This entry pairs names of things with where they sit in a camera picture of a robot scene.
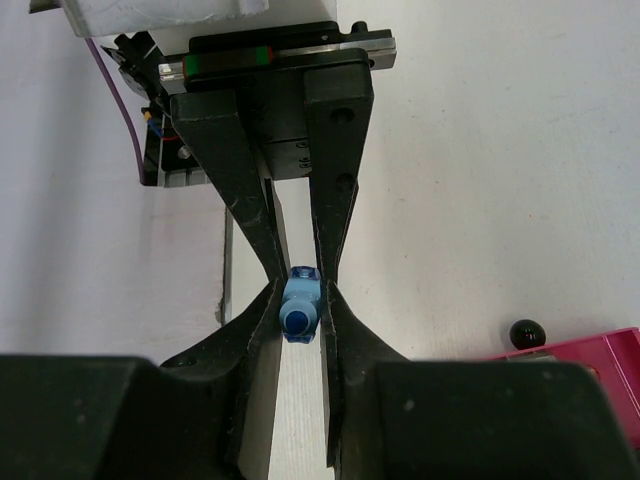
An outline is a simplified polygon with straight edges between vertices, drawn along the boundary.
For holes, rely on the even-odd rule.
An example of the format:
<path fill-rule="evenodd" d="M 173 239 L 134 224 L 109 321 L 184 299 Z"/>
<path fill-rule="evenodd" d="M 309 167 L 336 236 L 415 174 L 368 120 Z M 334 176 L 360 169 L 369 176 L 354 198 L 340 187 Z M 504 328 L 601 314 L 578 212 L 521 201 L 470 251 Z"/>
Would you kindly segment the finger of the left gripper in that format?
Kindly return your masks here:
<path fill-rule="evenodd" d="M 335 282 L 373 107 L 369 66 L 351 63 L 304 75 L 311 216 L 322 279 Z"/>
<path fill-rule="evenodd" d="M 290 260 L 274 182 L 233 90 L 175 95 L 173 127 L 219 193 L 267 277 L 286 279 Z"/>

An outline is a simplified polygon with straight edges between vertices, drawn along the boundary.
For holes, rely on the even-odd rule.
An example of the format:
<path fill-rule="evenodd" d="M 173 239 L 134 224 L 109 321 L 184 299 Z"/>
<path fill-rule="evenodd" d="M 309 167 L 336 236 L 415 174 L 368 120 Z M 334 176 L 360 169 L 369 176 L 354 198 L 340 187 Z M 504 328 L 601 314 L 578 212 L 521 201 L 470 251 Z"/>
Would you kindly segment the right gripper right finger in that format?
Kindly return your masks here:
<path fill-rule="evenodd" d="M 621 423 L 585 367 L 409 360 L 322 295 L 327 463 L 339 479 L 635 479 Z"/>

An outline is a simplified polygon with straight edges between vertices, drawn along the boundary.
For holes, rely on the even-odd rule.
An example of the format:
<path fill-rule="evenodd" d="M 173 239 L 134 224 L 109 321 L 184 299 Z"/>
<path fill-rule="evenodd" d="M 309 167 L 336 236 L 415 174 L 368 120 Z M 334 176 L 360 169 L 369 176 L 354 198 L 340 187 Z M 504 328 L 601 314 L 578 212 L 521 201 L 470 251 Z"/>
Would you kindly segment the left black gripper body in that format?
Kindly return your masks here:
<path fill-rule="evenodd" d="M 158 76 L 169 95 L 235 90 L 271 178 L 296 179 L 311 170 L 303 74 L 348 50 L 365 52 L 372 70 L 392 68 L 397 55 L 389 29 L 357 22 L 343 33 L 323 21 L 195 37 L 185 53 L 160 60 Z"/>

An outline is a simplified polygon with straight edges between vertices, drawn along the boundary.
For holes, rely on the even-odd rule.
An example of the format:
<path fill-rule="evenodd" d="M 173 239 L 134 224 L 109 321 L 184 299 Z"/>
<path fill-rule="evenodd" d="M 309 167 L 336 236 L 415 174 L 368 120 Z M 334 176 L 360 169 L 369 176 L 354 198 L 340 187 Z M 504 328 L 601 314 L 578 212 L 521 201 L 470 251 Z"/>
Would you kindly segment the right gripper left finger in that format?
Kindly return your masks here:
<path fill-rule="evenodd" d="M 5 479 L 264 479 L 282 338 L 281 280 L 161 365 L 5 355 Z"/>

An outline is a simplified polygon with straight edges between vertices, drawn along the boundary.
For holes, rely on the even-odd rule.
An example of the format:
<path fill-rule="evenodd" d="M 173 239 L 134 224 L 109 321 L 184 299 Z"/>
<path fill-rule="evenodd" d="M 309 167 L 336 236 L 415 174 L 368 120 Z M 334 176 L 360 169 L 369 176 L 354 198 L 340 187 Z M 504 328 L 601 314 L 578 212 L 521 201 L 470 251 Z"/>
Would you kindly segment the blue correction tape pen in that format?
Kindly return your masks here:
<path fill-rule="evenodd" d="M 310 344 L 320 322 L 321 278 L 319 270 L 295 266 L 289 278 L 279 310 L 283 337 L 289 343 Z"/>

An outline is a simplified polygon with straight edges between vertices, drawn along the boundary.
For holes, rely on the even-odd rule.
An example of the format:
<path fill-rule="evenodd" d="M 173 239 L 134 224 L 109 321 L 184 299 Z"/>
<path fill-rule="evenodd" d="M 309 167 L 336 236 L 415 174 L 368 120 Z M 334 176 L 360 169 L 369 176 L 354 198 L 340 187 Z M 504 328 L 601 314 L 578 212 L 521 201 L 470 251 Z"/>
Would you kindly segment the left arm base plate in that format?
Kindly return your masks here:
<path fill-rule="evenodd" d="M 120 34 L 103 49 L 117 65 L 125 84 L 147 105 L 141 109 L 146 137 L 141 148 L 140 183 L 145 187 L 182 188 L 209 182 L 204 170 L 175 131 L 169 111 L 170 94 L 161 85 L 160 66 L 166 58 L 147 32 Z"/>

